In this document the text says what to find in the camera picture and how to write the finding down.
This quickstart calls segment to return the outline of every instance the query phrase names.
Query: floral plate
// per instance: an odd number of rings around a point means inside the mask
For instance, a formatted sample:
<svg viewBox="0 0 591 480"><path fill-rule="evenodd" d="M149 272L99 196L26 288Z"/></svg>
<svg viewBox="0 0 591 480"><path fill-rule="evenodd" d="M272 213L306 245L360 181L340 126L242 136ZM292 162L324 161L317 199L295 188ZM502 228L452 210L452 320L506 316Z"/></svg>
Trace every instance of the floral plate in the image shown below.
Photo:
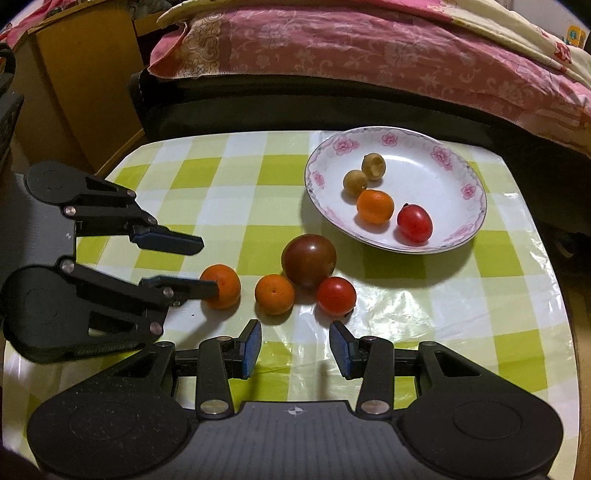
<svg viewBox="0 0 591 480"><path fill-rule="evenodd" d="M369 182L394 200L394 215L383 225L370 225L357 215L356 199L343 190L343 177L360 170L363 156L379 153L386 174ZM394 127L354 128L322 142L304 173L312 203L324 217L357 240L384 250L434 254L457 248L482 226L486 194L476 172L459 155L426 135ZM433 220L429 240L416 244L398 230L396 217L405 203L422 206Z"/></svg>

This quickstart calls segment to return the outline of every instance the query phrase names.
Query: ribbed gray surface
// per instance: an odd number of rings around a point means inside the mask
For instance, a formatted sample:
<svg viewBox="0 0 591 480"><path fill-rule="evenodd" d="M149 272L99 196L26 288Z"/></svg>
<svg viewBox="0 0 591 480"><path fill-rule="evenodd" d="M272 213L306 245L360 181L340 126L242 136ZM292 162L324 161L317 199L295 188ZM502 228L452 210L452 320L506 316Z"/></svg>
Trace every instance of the ribbed gray surface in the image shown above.
<svg viewBox="0 0 591 480"><path fill-rule="evenodd" d="M202 424L168 465L142 480L443 480L417 462L381 421L344 402L246 403Z"/></svg>
<svg viewBox="0 0 591 480"><path fill-rule="evenodd" d="M0 287L15 270L26 265L53 266L74 255L74 222L59 207L33 198L23 176L2 173L0 186Z"/></svg>

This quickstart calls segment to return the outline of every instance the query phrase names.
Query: cherry tomato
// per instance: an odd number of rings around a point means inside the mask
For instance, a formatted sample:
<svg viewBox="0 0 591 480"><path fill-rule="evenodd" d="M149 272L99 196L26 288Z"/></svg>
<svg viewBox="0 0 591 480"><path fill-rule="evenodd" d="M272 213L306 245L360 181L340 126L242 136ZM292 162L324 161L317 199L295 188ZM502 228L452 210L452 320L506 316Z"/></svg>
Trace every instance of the cherry tomato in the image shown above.
<svg viewBox="0 0 591 480"><path fill-rule="evenodd" d="M354 286L344 278L330 277L318 287L316 300L329 315L342 317L355 307L357 292Z"/></svg>
<svg viewBox="0 0 591 480"><path fill-rule="evenodd" d="M406 204L398 212L398 228L413 242L422 244L433 233L433 222L423 207Z"/></svg>

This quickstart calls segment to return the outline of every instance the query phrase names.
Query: tablecloth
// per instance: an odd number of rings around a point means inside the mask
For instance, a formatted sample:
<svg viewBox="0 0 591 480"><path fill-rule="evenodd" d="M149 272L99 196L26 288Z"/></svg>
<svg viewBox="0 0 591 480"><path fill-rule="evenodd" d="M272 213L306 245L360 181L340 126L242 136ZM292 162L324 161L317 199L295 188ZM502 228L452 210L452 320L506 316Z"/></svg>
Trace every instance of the tablecloth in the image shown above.
<svg viewBox="0 0 591 480"><path fill-rule="evenodd" d="M160 224L203 237L199 255L142 251L127 237L79 240L77 261L133 282L164 273L198 277L209 265L236 269L242 298L216 312L188 301L171 309L163 339L178 349L203 339L236 336L250 318L263 324L255 375L231 380L233 399L324 400L353 405L359 381L347 382L328 346L330 319L299 291L297 305L266 317L254 302L261 276L280 273L281 251L303 232L325 235L337 249L335 274L356 287L347 326L357 337L378 335L398 348L436 340L548 401L565 428L553 466L570 480L576 461L579 395L569 323L556 276L525 202L502 158L482 148L449 144L480 175L488 214L473 242L437 255L404 255L362 245L323 220L304 188L309 154L330 132L208 135L145 145L108 177L137 192ZM33 365L5 351L5 444L32 457L24 426L46 398L121 359L120 355L58 365ZM411 378L395 381L396 408L414 395ZM193 407L194 379L180 381L177 400Z"/></svg>

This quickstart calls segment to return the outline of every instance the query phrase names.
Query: tangerine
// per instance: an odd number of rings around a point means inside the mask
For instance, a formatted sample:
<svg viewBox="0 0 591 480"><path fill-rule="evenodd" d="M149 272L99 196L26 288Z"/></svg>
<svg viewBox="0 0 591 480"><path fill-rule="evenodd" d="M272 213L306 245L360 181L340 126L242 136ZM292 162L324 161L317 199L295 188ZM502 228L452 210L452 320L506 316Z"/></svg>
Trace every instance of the tangerine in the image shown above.
<svg viewBox="0 0 591 480"><path fill-rule="evenodd" d="M216 297L206 299L210 308L223 310L230 308L240 299L240 278L236 272L227 265L216 264L203 270L199 280L210 280L217 283L219 294Z"/></svg>
<svg viewBox="0 0 591 480"><path fill-rule="evenodd" d="M287 312L293 307L295 297L293 285L281 275L265 275L255 287L255 300L267 315Z"/></svg>
<svg viewBox="0 0 591 480"><path fill-rule="evenodd" d="M378 225L392 218L394 201L381 190L365 190L357 199L357 212L366 222Z"/></svg>

